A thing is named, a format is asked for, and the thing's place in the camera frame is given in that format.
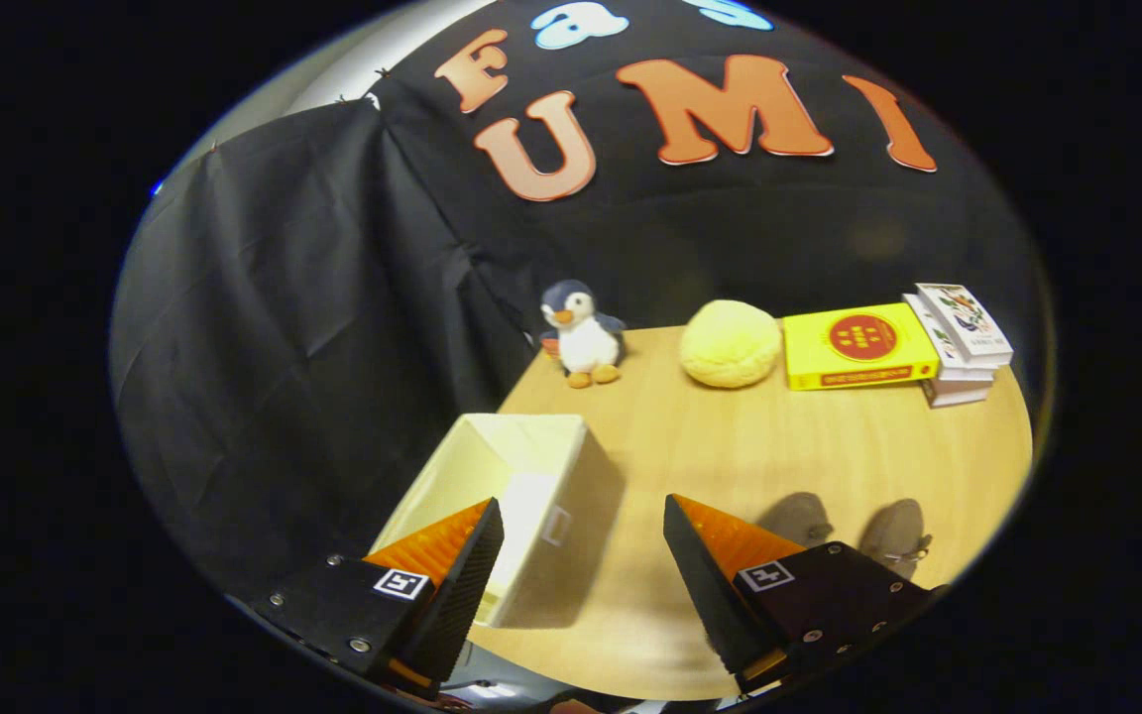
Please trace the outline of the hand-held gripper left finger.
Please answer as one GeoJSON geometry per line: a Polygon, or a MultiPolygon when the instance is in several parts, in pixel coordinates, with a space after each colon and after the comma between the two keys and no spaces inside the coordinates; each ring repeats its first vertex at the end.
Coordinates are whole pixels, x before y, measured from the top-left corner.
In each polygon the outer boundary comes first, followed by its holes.
{"type": "Polygon", "coordinates": [[[488,498],[363,557],[331,556],[257,597],[270,632],[408,695],[450,677],[502,549],[502,505],[488,498]]]}

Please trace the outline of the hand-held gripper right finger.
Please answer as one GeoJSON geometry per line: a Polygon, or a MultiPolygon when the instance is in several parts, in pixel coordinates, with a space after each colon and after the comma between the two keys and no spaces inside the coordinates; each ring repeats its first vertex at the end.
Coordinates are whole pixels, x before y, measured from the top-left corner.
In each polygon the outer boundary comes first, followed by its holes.
{"type": "Polygon", "coordinates": [[[664,537],[711,650],[743,695],[807,685],[939,597],[846,543],[806,548],[679,494],[666,497],[664,537]]]}

